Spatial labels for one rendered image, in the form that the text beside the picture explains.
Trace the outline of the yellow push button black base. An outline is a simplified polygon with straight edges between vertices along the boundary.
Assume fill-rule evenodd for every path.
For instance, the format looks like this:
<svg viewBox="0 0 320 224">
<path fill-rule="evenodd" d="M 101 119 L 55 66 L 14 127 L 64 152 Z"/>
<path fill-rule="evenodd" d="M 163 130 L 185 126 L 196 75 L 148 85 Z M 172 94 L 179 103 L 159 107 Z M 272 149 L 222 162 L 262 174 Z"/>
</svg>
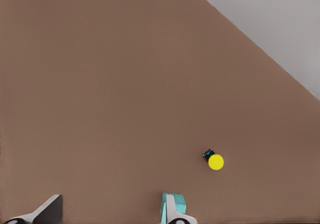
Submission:
<svg viewBox="0 0 320 224">
<path fill-rule="evenodd" d="M 224 159 L 220 154 L 215 153 L 212 149 L 208 149 L 202 153 L 202 157 L 209 166 L 210 169 L 214 171 L 219 171 L 224 166 Z"/>
</svg>

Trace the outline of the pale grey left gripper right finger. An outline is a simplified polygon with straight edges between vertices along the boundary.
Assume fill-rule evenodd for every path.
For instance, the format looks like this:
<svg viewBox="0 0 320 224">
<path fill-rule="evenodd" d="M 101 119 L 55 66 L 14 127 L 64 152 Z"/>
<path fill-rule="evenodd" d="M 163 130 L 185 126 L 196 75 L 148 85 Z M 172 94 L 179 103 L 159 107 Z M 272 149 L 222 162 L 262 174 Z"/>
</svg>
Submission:
<svg viewBox="0 0 320 224">
<path fill-rule="evenodd" d="M 166 224 L 198 224 L 197 220 L 176 211 L 175 199 L 173 195 L 166 196 Z"/>
</svg>

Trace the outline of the teal block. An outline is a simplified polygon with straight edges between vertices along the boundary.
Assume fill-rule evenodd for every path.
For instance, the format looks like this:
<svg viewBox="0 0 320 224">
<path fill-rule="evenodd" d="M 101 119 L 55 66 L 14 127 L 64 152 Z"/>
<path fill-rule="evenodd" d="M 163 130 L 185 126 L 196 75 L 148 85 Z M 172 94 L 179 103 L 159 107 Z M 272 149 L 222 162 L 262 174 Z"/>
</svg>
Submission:
<svg viewBox="0 0 320 224">
<path fill-rule="evenodd" d="M 167 221 L 167 195 L 173 195 L 176 211 L 185 214 L 187 205 L 182 194 L 162 193 L 160 207 L 160 224 L 166 224 Z"/>
</svg>

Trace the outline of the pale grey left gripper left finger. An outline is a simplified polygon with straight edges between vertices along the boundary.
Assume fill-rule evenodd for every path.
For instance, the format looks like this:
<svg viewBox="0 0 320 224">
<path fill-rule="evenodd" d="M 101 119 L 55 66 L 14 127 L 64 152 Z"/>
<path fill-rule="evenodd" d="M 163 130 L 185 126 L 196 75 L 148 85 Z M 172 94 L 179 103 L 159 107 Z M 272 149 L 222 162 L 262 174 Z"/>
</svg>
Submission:
<svg viewBox="0 0 320 224">
<path fill-rule="evenodd" d="M 63 196 L 53 195 L 35 211 L 13 217 L 3 224 L 61 224 L 63 217 Z"/>
</svg>

